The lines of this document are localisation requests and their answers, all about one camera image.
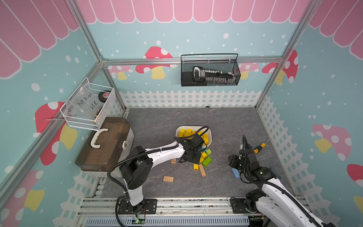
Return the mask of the small yellow cube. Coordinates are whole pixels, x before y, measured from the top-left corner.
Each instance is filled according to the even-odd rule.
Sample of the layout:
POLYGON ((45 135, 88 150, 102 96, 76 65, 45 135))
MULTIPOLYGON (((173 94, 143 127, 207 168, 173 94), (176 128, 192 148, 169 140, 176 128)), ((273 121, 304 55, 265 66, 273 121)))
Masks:
POLYGON ((204 143, 205 144, 209 144, 209 138, 208 138, 208 135, 207 134, 204 134, 203 136, 202 136, 202 138, 203 138, 203 140, 204 140, 204 143))

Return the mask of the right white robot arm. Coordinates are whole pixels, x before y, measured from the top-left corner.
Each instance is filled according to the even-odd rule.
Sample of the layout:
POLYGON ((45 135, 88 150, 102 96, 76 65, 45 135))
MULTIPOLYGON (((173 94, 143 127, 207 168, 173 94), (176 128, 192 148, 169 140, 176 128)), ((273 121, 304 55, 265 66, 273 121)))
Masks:
POLYGON ((229 157, 230 167, 239 171, 243 183, 258 188, 245 196, 249 213, 262 213, 278 227, 333 227, 305 208, 268 167, 261 166, 255 150, 243 135, 239 155, 229 157))

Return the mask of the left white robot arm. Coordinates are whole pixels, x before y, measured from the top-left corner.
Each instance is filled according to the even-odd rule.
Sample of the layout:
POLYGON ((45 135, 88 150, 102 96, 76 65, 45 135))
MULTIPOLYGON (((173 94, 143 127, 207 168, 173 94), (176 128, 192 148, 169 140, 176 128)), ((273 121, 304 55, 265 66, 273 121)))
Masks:
POLYGON ((142 185, 151 169, 172 159, 198 164, 202 152, 208 147, 203 139, 203 135, 208 131, 208 126, 202 126, 190 136, 174 137, 174 142, 165 146, 147 149, 137 146, 126 159, 110 168, 107 178, 119 185, 125 193, 117 198, 115 204, 115 218, 119 226, 124 226, 118 213, 121 201, 125 201, 132 214, 138 218, 139 213, 146 209, 142 185))

